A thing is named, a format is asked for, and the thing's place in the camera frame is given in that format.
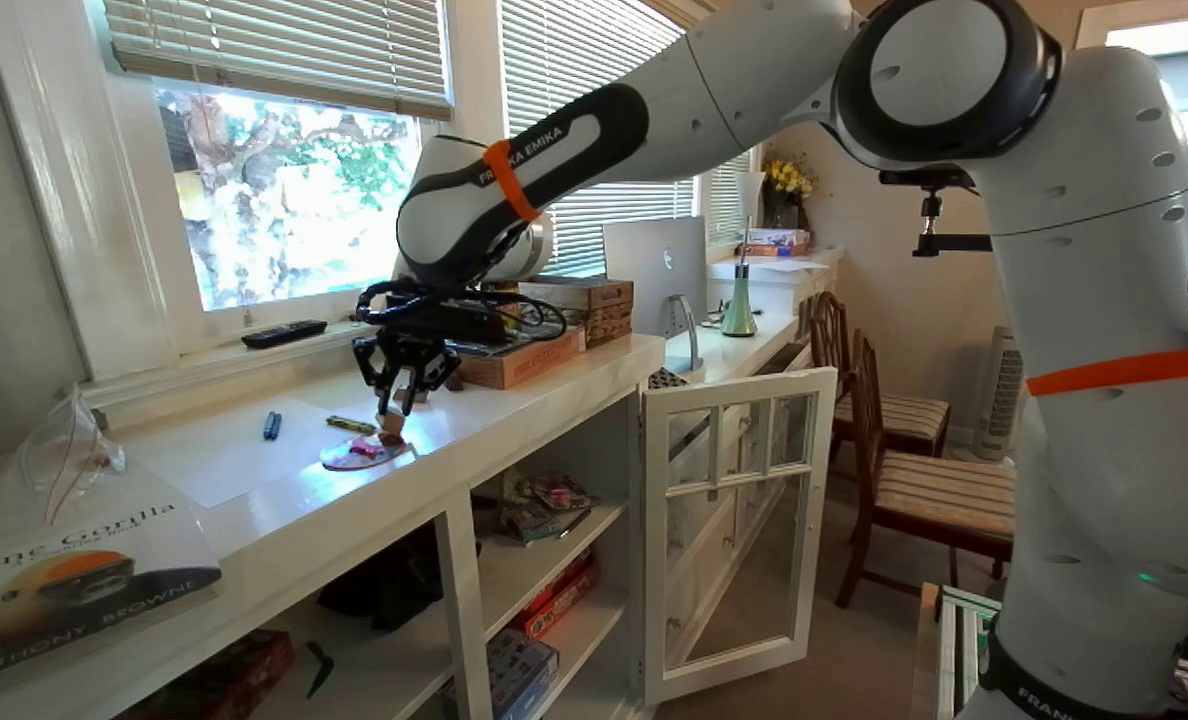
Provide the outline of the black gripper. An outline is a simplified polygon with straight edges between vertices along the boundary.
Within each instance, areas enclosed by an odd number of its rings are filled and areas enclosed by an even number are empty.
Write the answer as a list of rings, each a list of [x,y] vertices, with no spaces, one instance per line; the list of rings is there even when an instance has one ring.
[[[404,417],[425,402],[457,366],[457,343],[498,349],[508,327],[495,290],[449,290],[419,281],[381,281],[356,296],[353,314],[367,335],[353,343],[360,379],[376,391],[376,437],[404,448]],[[404,410],[392,402],[392,379],[408,370]]]

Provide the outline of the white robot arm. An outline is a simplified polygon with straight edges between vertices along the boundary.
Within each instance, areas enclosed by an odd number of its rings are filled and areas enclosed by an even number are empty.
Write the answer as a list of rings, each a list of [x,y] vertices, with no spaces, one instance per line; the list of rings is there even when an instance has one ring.
[[[1010,578],[962,720],[1163,720],[1188,627],[1188,134],[1134,48],[1025,0],[749,0],[529,126],[425,146],[388,343],[491,343],[481,281],[547,204],[681,178],[814,124],[895,183],[980,195],[1025,360]]]

